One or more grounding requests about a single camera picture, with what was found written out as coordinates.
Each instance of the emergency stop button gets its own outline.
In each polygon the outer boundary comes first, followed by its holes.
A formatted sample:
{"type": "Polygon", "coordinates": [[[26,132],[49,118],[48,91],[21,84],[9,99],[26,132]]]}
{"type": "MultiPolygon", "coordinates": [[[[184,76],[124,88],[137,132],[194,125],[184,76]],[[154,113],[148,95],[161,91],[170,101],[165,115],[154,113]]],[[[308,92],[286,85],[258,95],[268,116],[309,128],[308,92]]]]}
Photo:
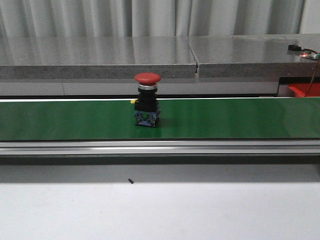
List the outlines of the emergency stop button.
{"type": "Polygon", "coordinates": [[[137,74],[134,79],[141,85],[152,86],[161,80],[161,76],[153,72],[142,72],[137,74]]]}

